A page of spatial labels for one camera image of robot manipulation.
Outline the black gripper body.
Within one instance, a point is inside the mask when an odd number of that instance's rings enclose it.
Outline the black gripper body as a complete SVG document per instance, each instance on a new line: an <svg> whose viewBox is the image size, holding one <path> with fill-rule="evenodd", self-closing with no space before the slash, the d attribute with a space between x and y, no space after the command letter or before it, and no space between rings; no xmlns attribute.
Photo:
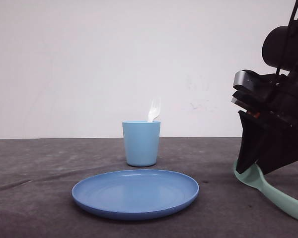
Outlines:
<svg viewBox="0 0 298 238"><path fill-rule="evenodd" d="M288 75L238 71L233 88L232 102L249 114L298 132L298 66Z"/></svg>

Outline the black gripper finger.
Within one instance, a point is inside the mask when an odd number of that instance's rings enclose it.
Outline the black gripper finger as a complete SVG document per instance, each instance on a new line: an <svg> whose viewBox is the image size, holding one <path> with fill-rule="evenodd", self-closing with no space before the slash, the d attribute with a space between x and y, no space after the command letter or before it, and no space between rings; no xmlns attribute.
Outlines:
<svg viewBox="0 0 298 238"><path fill-rule="evenodd" d="M261 149L267 142L269 126L261 118L239 111L242 124L242 139L236 164L236 171L244 173L260 157Z"/></svg>
<svg viewBox="0 0 298 238"><path fill-rule="evenodd" d="M263 174L298 161L298 129L282 120L256 119L264 129L260 136L257 165Z"/></svg>

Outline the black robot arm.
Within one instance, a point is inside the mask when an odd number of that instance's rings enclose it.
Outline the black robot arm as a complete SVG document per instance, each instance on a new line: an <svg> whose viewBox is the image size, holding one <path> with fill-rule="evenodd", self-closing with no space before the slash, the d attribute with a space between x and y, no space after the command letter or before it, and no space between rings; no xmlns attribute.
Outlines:
<svg viewBox="0 0 298 238"><path fill-rule="evenodd" d="M269 33L262 57L278 71L261 75L244 69L234 78L232 101L241 107L243 128L238 173L258 165L268 174L298 161L298 18Z"/></svg>

